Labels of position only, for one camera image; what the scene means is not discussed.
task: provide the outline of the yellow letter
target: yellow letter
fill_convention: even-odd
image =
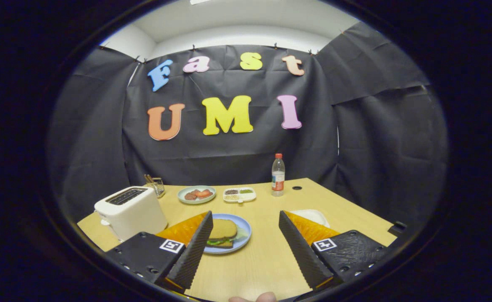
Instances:
[[[259,70],[263,67],[261,55],[258,53],[241,54],[241,67],[246,70]]]
[[[236,96],[229,109],[217,97],[210,97],[203,100],[202,104],[207,108],[207,127],[203,129],[204,135],[215,135],[220,132],[216,126],[216,121],[227,133],[231,122],[235,119],[235,124],[231,130],[235,133],[252,132],[254,127],[250,124],[250,114],[248,113],[248,104],[251,102],[249,96]]]

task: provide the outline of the white plate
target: white plate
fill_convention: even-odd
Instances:
[[[240,227],[248,233],[248,237],[241,238],[233,241],[233,248],[225,249],[225,248],[213,248],[213,247],[205,247],[203,250],[204,253],[207,254],[228,254],[234,252],[240,248],[242,248],[251,237],[251,226],[250,224],[244,220],[244,218],[231,215],[231,214],[213,214],[213,219],[227,219],[233,221],[237,227]]]
[[[228,190],[237,190],[238,194],[226,195],[225,192],[227,192]],[[240,193],[241,190],[251,190],[252,193]],[[239,199],[238,200],[231,200],[231,199],[226,198],[227,196],[231,196],[231,195],[238,195]],[[253,187],[229,187],[223,191],[223,201],[225,201],[227,203],[243,203],[246,201],[252,201],[256,198],[257,198],[257,195],[256,195]]]
[[[210,195],[209,197],[205,197],[203,199],[196,199],[196,200],[184,199],[184,195],[194,190],[204,191],[205,189],[209,189],[209,191],[211,191],[213,195]],[[177,197],[179,198],[180,201],[182,201],[185,204],[191,204],[191,205],[206,203],[207,201],[212,200],[215,196],[216,196],[216,190],[213,187],[208,187],[207,185],[195,185],[194,187],[187,187],[179,191],[179,193],[177,193]]]
[[[290,211],[290,212],[298,216],[304,217],[306,219],[309,219],[313,222],[317,222],[318,224],[323,225],[325,227],[330,227],[325,216],[317,210],[298,210],[298,211]]]

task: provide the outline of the black backdrop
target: black backdrop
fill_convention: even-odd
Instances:
[[[261,54],[263,67],[243,70],[244,52]],[[281,60],[287,55],[302,61],[305,75],[288,71]],[[198,56],[211,58],[209,70],[184,73],[188,59]],[[148,73],[166,60],[173,61],[169,82],[154,92]],[[297,97],[301,128],[282,128],[282,94]],[[252,99],[254,130],[204,135],[202,100],[217,97],[229,107],[238,95]],[[147,110],[165,107],[165,130],[171,125],[167,108],[175,103],[185,104],[179,133],[152,139]],[[214,46],[138,65],[97,48],[67,82],[50,129],[52,183],[75,220],[101,198],[144,184],[146,173],[173,185],[269,182],[279,152],[287,179],[309,177],[386,220],[413,225],[434,209],[447,154],[442,111],[428,80],[364,23],[314,56],[266,46]]]

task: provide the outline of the toaster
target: toaster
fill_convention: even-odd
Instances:
[[[167,226],[153,188],[127,187],[95,204],[100,223],[107,226],[120,242],[140,232],[156,234]]]

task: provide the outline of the water bottle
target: water bottle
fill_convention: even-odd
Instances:
[[[272,164],[272,196],[283,195],[283,182],[285,180],[285,165],[281,160],[281,153],[276,153],[276,159]]]

